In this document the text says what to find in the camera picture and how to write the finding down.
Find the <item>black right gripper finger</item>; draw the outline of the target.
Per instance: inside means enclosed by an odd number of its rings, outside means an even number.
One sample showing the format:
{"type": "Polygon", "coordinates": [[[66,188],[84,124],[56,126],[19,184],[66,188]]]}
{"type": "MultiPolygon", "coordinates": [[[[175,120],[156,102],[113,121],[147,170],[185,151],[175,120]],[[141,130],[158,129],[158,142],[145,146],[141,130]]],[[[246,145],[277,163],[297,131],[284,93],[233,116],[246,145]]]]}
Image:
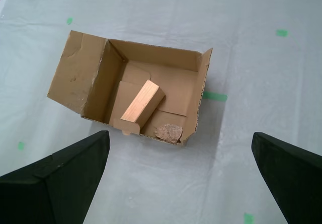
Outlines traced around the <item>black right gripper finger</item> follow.
{"type": "Polygon", "coordinates": [[[321,223],[321,156],[255,132],[259,171],[288,223],[321,223]]]}
{"type": "Polygon", "coordinates": [[[101,130],[1,176],[1,223],[83,223],[109,150],[101,130]]]}

